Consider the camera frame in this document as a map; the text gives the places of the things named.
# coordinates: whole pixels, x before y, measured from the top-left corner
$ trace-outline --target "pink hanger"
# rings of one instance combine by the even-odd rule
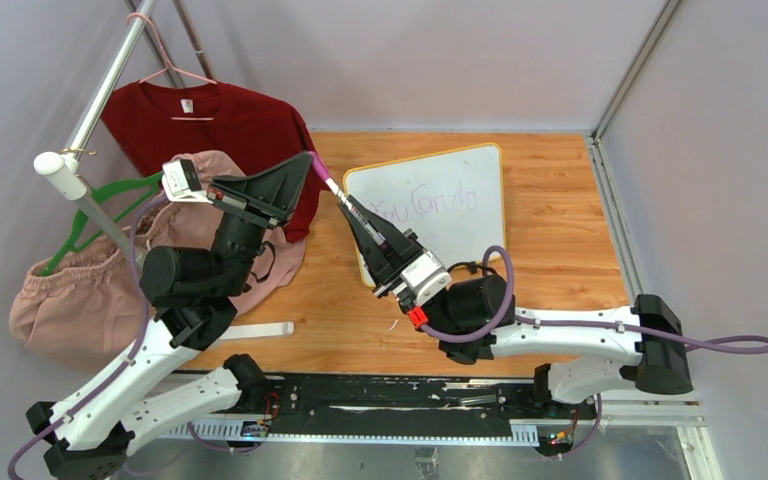
[[[163,74],[167,70],[173,70],[173,71],[176,71],[176,72],[178,72],[178,73],[180,73],[182,75],[186,75],[188,77],[195,78],[196,80],[201,80],[203,82],[207,82],[209,84],[216,85],[216,80],[211,80],[209,78],[202,77],[201,75],[196,75],[195,73],[188,72],[186,70],[182,70],[182,69],[176,67],[175,65],[173,65],[172,64],[172,60],[169,59],[169,55],[166,53],[166,47],[163,46],[163,42],[160,40],[160,33],[158,33],[157,26],[154,24],[154,22],[151,21],[150,18],[148,18],[147,16],[143,15],[142,13],[136,13],[135,12],[135,13],[132,13],[132,14],[128,15],[127,17],[125,17],[125,23],[130,23],[131,19],[134,18],[134,17],[139,17],[139,18],[143,19],[146,22],[146,24],[148,24],[148,26],[151,27],[152,33],[154,34],[154,39],[155,39],[155,41],[157,41],[157,45],[160,46],[160,56],[163,57],[163,68],[160,71],[158,71],[156,73],[153,73],[153,74],[147,76],[146,78],[143,78],[142,80],[140,80],[139,83],[145,83],[145,82],[151,80],[152,78],[154,78],[154,77],[156,77],[158,75]],[[172,117],[172,120],[196,120],[196,121],[198,121],[198,120],[213,120],[213,117],[201,117],[201,118],[199,118],[199,117]]]

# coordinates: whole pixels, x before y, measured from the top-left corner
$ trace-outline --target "wire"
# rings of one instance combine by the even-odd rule
[[[488,273],[491,275],[498,275],[495,268],[488,267],[487,265],[482,265],[478,262],[458,262],[452,265],[451,267],[447,268],[446,271],[449,273],[452,273],[461,267],[466,267],[470,275],[475,275],[476,273],[478,273],[479,269],[481,269],[484,275],[487,275]]]
[[[281,397],[275,392],[269,392],[267,395],[275,397],[275,412],[272,414],[272,420],[275,420],[278,417],[278,412],[281,411]]]
[[[51,422],[51,424],[43,429],[40,433],[36,434],[33,438],[31,438],[26,444],[19,447],[18,450],[16,450],[16,453],[13,454],[13,456],[10,458],[10,462],[7,464],[7,476],[10,478],[10,480],[24,480],[22,477],[19,476],[18,473],[16,473],[16,466],[19,463],[19,460],[28,453],[28,450],[30,450],[34,445],[39,443],[40,440],[48,436],[53,431],[60,428],[61,425],[63,425],[66,418],[74,418],[75,415],[82,409],[84,406],[86,406],[92,399],[96,398],[101,392],[103,392],[107,387],[109,387],[117,378],[119,378],[119,375],[122,374],[122,372],[125,371],[126,368],[128,368],[128,365],[130,365],[131,361],[134,359],[134,357],[137,356],[137,353],[140,351],[140,348],[142,347],[143,340],[145,340],[145,334],[146,329],[148,328],[148,322],[150,320],[149,318],[149,308],[148,308],[148,300],[145,298],[145,295],[143,295],[142,290],[139,288],[139,282],[140,282],[140,274],[139,269],[137,268],[137,261],[135,258],[135,251],[136,251],[136,232],[137,227],[139,226],[140,220],[147,214],[151,209],[158,207],[162,204],[166,203],[166,197],[165,196],[158,196],[155,199],[153,199],[151,202],[143,205],[140,207],[140,209],[137,211],[136,215],[134,216],[134,221],[131,223],[131,230],[128,232],[128,239],[130,242],[131,250],[128,252],[128,261],[131,266],[131,275],[134,278],[134,282],[137,283],[137,292],[140,295],[140,298],[142,299],[142,306],[143,306],[143,321],[140,324],[140,330],[137,333],[137,337],[134,339],[134,343],[131,346],[131,350],[128,352],[127,359],[122,361],[121,364],[119,364],[118,367],[116,367],[113,372],[110,373],[110,375],[105,378],[101,383],[98,384],[97,387],[95,387],[90,393],[84,396],[78,403],[75,404],[72,408],[66,410],[66,412],[63,414],[62,417],[58,418],[54,422]]]
[[[516,319],[527,325],[536,325],[537,322],[533,318],[516,316]],[[587,320],[540,320],[540,326],[546,327],[585,327],[585,328],[607,328],[616,329],[617,323],[614,322],[598,322]],[[631,332],[642,333],[645,335],[652,335],[653,337],[660,337],[674,342],[689,345],[686,351],[692,352],[694,350],[704,349],[711,350],[713,352],[730,353],[734,355],[763,355],[768,353],[768,337],[762,335],[734,335],[730,337],[712,338],[711,340],[696,340],[694,338],[684,337],[682,335],[676,335],[670,332],[662,332],[649,327],[641,327],[638,325],[625,325],[623,328]],[[723,345],[725,343],[736,342],[758,342],[763,345],[758,347],[732,347]]]
[[[511,263],[511,256],[499,245],[492,245],[487,248],[487,251],[484,252],[484,259],[481,262],[483,266],[487,266],[487,262],[490,261],[490,255],[494,252],[501,255],[502,260],[505,262],[505,272],[508,274],[508,281],[505,282],[505,294],[502,297],[502,304],[499,305],[499,310],[496,311],[493,318],[478,330],[464,335],[443,333],[430,327],[427,323],[419,327],[423,332],[447,343],[469,343],[484,337],[502,323],[502,319],[505,318],[505,314],[507,313],[508,307],[510,307],[514,296],[514,266]]]
[[[562,440],[567,437],[569,437],[572,440],[573,434],[575,434],[575,427],[577,426],[578,426],[578,409],[576,408],[575,410],[573,410],[572,424],[569,427],[558,432],[555,435],[555,438],[553,438],[550,443],[552,443],[552,445],[557,445],[559,440]]]
[[[508,254],[508,252],[504,248],[498,245],[493,245],[492,247],[488,248],[486,252],[484,252],[484,259],[482,261],[483,266],[485,267],[487,266],[487,262],[489,261],[490,254],[492,252],[498,253],[502,257],[502,260],[505,262],[505,271],[507,272],[507,275],[508,275],[508,282],[507,282],[508,285],[507,285],[507,288],[505,289],[505,297],[502,301],[502,305],[499,307],[499,310],[496,312],[496,315],[493,316],[493,319],[490,321],[490,323],[481,327],[479,330],[476,330],[475,332],[467,335],[448,335],[442,332],[438,332],[437,330],[434,330],[433,328],[429,327],[427,324],[420,327],[422,331],[431,335],[434,338],[443,340],[444,342],[467,343],[483,337],[484,335],[490,333],[491,330],[496,328],[496,326],[501,322],[501,317],[504,316],[504,312],[506,312],[508,307],[510,306],[510,299],[512,296],[513,284],[514,284],[514,269],[513,269],[513,264],[511,262],[511,256]],[[534,318],[526,318],[526,317],[516,315],[516,319],[527,325],[537,325],[537,321],[536,321],[537,319],[534,319]],[[614,322],[599,322],[599,321],[586,321],[586,320],[540,320],[540,326],[541,327],[545,326],[545,327],[607,328],[607,329],[613,330],[613,329],[619,328],[620,324],[614,323]],[[688,338],[682,335],[676,335],[670,332],[662,332],[661,330],[656,330],[654,328],[649,328],[649,327],[642,327],[638,325],[624,325],[624,324],[622,326],[626,330],[629,330],[632,332],[642,333],[644,335],[651,335],[653,337],[660,337],[660,338],[672,340],[674,342],[678,342],[684,345],[689,345],[689,347],[686,350],[688,352],[692,352],[693,350],[697,350],[697,349],[705,349],[705,350],[711,350],[714,352],[731,353],[731,354],[737,354],[737,355],[762,355],[762,354],[768,353],[768,337],[762,336],[762,335],[734,335],[729,337],[713,338],[711,340],[696,340],[696,339]],[[734,347],[730,345],[724,345],[726,343],[736,343],[736,342],[758,342],[763,345],[760,345],[757,347]]]
[[[277,400],[277,403],[276,403],[276,407],[277,408],[275,409],[274,413],[271,413],[272,402],[269,400],[269,396],[273,396]],[[264,416],[264,418],[270,417],[269,421],[271,422],[272,420],[275,420],[275,417],[278,416],[278,412],[281,410],[281,397],[279,397],[278,394],[276,394],[275,392],[269,392],[267,395],[263,396],[263,399],[266,400],[266,410],[263,412],[263,416]],[[207,440],[205,440],[205,439],[203,439],[203,438],[201,438],[199,436],[198,432],[196,432],[196,429],[193,426],[193,422],[187,422],[187,431],[190,432],[190,436],[193,437],[193,439],[195,439],[195,441],[197,441],[198,443],[202,444],[202,446],[204,446],[206,448],[209,448],[209,449],[211,449],[213,451],[216,451],[216,452],[247,453],[247,452],[251,452],[251,451],[257,449],[258,447],[260,447],[261,445],[263,445],[262,441],[258,442],[256,445],[254,445],[252,447],[237,447],[237,448],[234,448],[234,447],[220,447],[218,445],[213,445],[211,443],[208,443]],[[269,434],[269,427],[268,426],[266,428],[266,434],[267,435]]]
[[[584,440],[582,440],[581,443],[579,443],[578,445],[573,445],[572,449],[567,453],[558,454],[551,457],[537,457],[537,458],[534,458],[534,460],[538,460],[538,461],[549,460],[554,462],[561,462],[563,461],[564,457],[568,457],[576,452],[583,450],[584,447],[586,447],[587,444],[590,443],[590,440],[593,439],[593,434],[596,433],[596,430],[599,429],[600,423],[602,423],[602,394],[597,393],[596,394],[596,420],[593,421],[593,428],[591,428],[590,431],[587,432],[587,436],[584,437]]]

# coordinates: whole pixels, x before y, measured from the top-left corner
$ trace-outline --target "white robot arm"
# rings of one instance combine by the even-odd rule
[[[246,291],[265,230],[287,221],[311,163],[312,156],[305,152],[251,177],[216,177],[207,190],[201,189],[191,162],[164,165],[163,185],[170,200],[209,202],[225,214],[210,250],[160,246],[146,255],[140,288],[157,315],[133,357],[131,345],[74,394],[57,403],[38,402],[28,410],[35,433],[51,431],[45,437],[51,444],[45,461],[53,476],[101,480],[158,435],[211,412],[235,406],[251,409],[261,400],[266,378],[247,355],[235,355],[201,379],[165,394],[144,396],[228,328],[236,315],[228,297]],[[273,193],[271,201],[264,200],[267,192]],[[420,316],[429,326],[458,335],[484,326],[499,310],[505,290],[502,277],[453,284],[442,262],[413,232],[400,232],[351,196],[340,198],[339,207],[375,281],[374,294],[393,293],[415,325]],[[535,395],[541,402],[577,404],[618,388],[655,393],[692,388],[683,346],[676,349],[624,328],[645,324],[680,334],[680,323],[658,297],[641,295],[634,308],[592,312],[513,305],[511,299],[504,319],[487,335],[465,343],[441,341],[440,349],[467,364],[537,352],[580,355],[537,369]],[[557,320],[611,322],[612,328],[541,326]],[[99,386],[104,386],[102,391],[87,400]]]

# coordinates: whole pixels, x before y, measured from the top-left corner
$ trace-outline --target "white strip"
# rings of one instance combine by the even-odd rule
[[[341,201],[345,201],[346,195],[343,193],[342,190],[340,190],[340,186],[337,185],[337,182],[335,182],[333,179],[329,178],[329,179],[325,180],[325,185],[328,186],[328,188],[331,190],[331,193],[333,193],[334,195],[337,195],[337,197]]]
[[[293,334],[295,325],[293,322],[261,323],[258,325],[237,325],[229,327],[219,337],[211,348],[231,340],[246,340],[251,338],[287,337]]]

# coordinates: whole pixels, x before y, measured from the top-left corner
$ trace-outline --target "wooden table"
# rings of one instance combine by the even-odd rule
[[[583,137],[376,132],[315,133],[313,140],[338,181],[361,165],[497,143],[517,305],[590,310],[626,304]],[[187,367],[212,369],[231,354],[249,353],[264,371],[530,377],[540,364],[571,358],[521,355],[472,366],[446,359],[436,340],[413,330],[392,297],[377,299],[361,283],[352,235],[330,192],[320,196],[304,266],[292,283],[235,324],[287,320],[295,322],[290,337],[225,343]]]

